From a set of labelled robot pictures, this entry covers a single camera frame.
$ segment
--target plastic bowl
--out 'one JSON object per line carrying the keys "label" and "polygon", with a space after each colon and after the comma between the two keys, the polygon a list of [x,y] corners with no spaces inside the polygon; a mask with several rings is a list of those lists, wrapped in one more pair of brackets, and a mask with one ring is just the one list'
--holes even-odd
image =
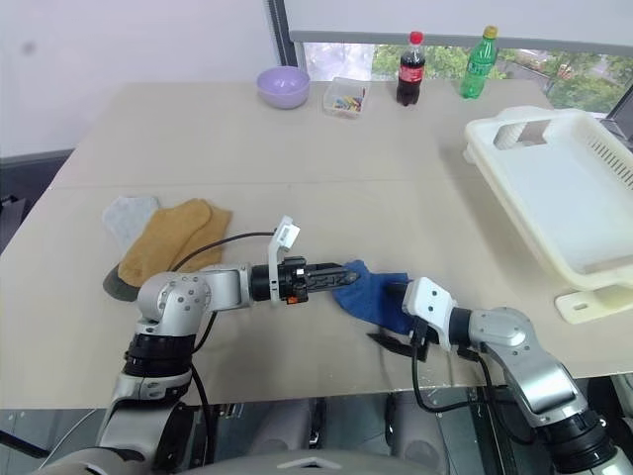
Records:
{"label": "plastic bowl", "polygon": [[257,76],[261,98],[278,109],[294,109],[308,99],[310,77],[295,66],[277,66]]}

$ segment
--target red bottle cap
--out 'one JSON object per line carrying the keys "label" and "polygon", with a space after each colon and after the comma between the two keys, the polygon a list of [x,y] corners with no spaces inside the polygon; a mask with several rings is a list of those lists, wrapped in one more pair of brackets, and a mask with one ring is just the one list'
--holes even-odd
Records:
{"label": "red bottle cap", "polygon": [[413,45],[419,45],[422,43],[422,40],[424,40],[424,35],[422,34],[422,32],[411,32],[411,34],[408,36],[408,40]]}

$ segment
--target clear plastic container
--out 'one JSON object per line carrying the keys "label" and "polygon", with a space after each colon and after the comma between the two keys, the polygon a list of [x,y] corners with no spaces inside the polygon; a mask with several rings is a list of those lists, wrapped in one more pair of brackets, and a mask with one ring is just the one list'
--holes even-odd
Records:
{"label": "clear plastic container", "polygon": [[366,107],[369,82],[335,77],[323,95],[323,109],[332,116],[356,119]]}

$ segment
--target red label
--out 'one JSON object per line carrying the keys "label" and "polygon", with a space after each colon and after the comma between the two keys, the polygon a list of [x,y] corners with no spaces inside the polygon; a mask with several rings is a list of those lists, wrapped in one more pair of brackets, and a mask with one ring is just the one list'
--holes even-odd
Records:
{"label": "red label", "polygon": [[424,76],[424,66],[408,67],[400,66],[400,79],[406,82],[419,82]]}

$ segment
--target blue cloth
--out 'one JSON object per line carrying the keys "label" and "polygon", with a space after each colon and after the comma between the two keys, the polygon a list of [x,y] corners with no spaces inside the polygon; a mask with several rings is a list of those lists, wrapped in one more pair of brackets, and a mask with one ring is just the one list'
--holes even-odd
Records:
{"label": "blue cloth", "polygon": [[362,260],[348,262],[344,267],[358,272],[360,277],[353,284],[332,291],[340,307],[357,319],[379,325],[392,332],[408,334],[411,316],[402,310],[402,296],[385,291],[390,282],[408,282],[405,273],[373,274]]}

